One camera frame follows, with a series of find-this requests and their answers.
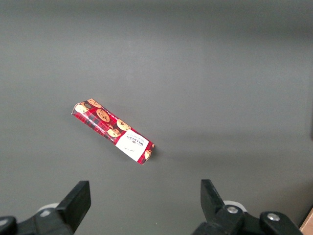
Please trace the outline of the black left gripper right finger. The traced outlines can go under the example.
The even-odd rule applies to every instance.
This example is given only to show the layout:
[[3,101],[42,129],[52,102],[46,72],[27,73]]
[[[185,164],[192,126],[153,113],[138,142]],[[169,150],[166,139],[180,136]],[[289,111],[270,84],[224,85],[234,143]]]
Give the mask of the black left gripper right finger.
[[194,235],[301,235],[289,217],[275,211],[264,211],[254,217],[239,206],[224,203],[209,179],[201,180],[201,208],[206,221]]

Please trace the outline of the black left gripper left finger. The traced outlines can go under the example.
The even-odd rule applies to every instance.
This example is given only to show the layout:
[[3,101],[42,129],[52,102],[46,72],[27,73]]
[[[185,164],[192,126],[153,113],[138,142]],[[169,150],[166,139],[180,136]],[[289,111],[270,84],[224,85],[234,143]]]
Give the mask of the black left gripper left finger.
[[29,219],[0,218],[2,235],[73,235],[91,206],[89,181],[79,183],[59,203],[41,207]]

